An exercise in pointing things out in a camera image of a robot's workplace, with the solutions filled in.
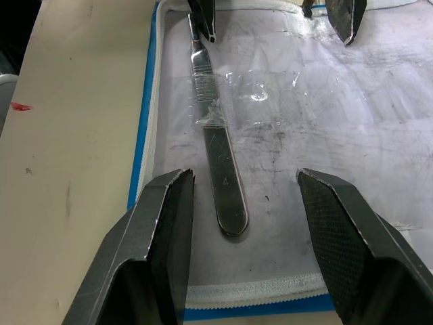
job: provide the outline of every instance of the white table surface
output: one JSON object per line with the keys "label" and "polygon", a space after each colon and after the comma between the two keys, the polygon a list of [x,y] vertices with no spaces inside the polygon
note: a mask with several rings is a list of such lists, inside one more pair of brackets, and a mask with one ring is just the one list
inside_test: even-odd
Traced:
{"label": "white table surface", "polygon": [[[44,0],[0,138],[0,324],[61,324],[126,211],[152,0]],[[191,324],[340,324],[335,313]]]}

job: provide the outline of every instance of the metal scalpel handle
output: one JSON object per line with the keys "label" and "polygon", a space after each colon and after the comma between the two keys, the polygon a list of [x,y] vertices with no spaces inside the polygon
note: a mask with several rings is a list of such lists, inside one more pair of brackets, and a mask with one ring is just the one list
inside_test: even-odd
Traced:
{"label": "metal scalpel handle", "polygon": [[218,87],[213,78],[212,66],[206,48],[200,41],[191,14],[188,16],[192,37],[191,63],[193,81],[203,118],[212,107],[213,120],[204,124],[203,133],[208,156],[216,216],[221,230],[229,236],[239,236],[247,227],[248,214],[237,172],[229,133],[223,112],[215,108],[219,101]]}

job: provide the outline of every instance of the blue tape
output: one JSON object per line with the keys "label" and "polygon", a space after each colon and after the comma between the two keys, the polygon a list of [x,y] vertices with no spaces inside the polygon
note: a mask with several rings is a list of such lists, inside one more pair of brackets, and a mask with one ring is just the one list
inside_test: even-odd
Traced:
{"label": "blue tape", "polygon": [[335,310],[329,294],[311,298],[238,308],[185,309],[185,321],[215,320],[230,317],[265,316],[281,313],[311,313]]}
{"label": "blue tape", "polygon": [[138,123],[137,141],[135,143],[135,155],[131,183],[129,185],[129,195],[127,209],[129,210],[134,204],[137,197],[138,181],[140,177],[141,162],[143,160],[144,143],[147,133],[147,122],[149,121],[150,98],[152,96],[152,83],[154,82],[155,57],[156,57],[156,10],[158,4],[155,4],[154,13],[152,14],[152,25],[150,27],[150,40],[147,49],[146,72],[144,76],[143,99],[141,101],[141,112]]}

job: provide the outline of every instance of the beige tabletop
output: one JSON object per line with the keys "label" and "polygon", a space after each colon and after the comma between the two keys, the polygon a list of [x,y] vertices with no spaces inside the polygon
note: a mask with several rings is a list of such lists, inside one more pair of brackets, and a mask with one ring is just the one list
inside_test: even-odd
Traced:
{"label": "beige tabletop", "polygon": [[[0,324],[61,324],[101,239],[126,211],[153,7],[41,6],[13,98],[32,109],[10,109],[0,137]],[[203,324],[305,317],[339,324],[334,313]]]}

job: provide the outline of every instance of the red mark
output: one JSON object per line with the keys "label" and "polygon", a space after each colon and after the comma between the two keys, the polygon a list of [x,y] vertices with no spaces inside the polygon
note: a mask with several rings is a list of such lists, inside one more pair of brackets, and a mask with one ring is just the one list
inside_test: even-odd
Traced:
{"label": "red mark", "polygon": [[11,106],[14,110],[17,110],[18,112],[24,112],[25,110],[31,110],[33,108],[32,106],[22,105],[14,102],[11,103]]}

